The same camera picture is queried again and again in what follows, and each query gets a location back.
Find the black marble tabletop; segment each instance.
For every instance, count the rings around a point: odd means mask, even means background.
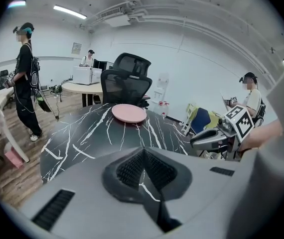
[[[113,106],[84,107],[57,122],[41,150],[44,183],[86,159],[132,147],[151,146],[183,155],[192,152],[189,138],[179,131],[176,122],[147,110],[144,121],[125,123],[113,116]]]

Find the white ceiling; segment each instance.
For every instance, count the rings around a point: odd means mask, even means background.
[[[167,20],[195,30],[204,26],[206,31],[222,36],[220,39],[231,40],[249,59],[259,61],[260,71],[269,72],[272,80],[276,81],[284,72],[284,22],[266,0],[135,0],[134,6],[129,3],[133,0],[26,1],[27,8],[15,8],[8,13],[28,13],[95,29],[101,26],[100,13],[121,6],[128,15],[143,12],[142,19],[150,22]],[[79,11],[88,18],[80,20],[54,11],[55,4]]]

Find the white wall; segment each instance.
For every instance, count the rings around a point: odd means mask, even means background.
[[[248,71],[259,77],[259,89],[267,103],[265,123],[277,118],[269,105],[263,79],[253,66],[236,51],[199,32],[169,24],[140,23],[118,28],[104,28],[92,34],[90,48],[98,60],[114,62],[123,52],[149,60],[147,76],[153,80],[148,91],[152,96],[160,73],[169,73],[165,100],[170,103],[169,116],[183,120],[189,102],[210,111],[225,113],[221,94],[237,96],[243,101],[248,94],[239,79]]]
[[[4,18],[0,22],[0,71],[15,69],[21,44],[12,30],[15,26],[31,22],[33,54],[40,59],[41,85],[53,86],[68,79],[74,66],[79,65],[89,48],[89,34],[66,23],[50,22],[42,18]],[[73,43],[81,43],[80,55],[71,54]]]

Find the pink plate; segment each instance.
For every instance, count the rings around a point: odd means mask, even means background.
[[[146,112],[133,105],[116,105],[112,107],[112,113],[117,119],[128,123],[139,123],[146,118]]]

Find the black pants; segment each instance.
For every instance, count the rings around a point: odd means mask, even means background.
[[[34,135],[40,136],[42,131],[39,127],[36,113],[33,111],[33,104],[31,98],[24,99],[15,97],[17,114],[20,121],[28,127]]]

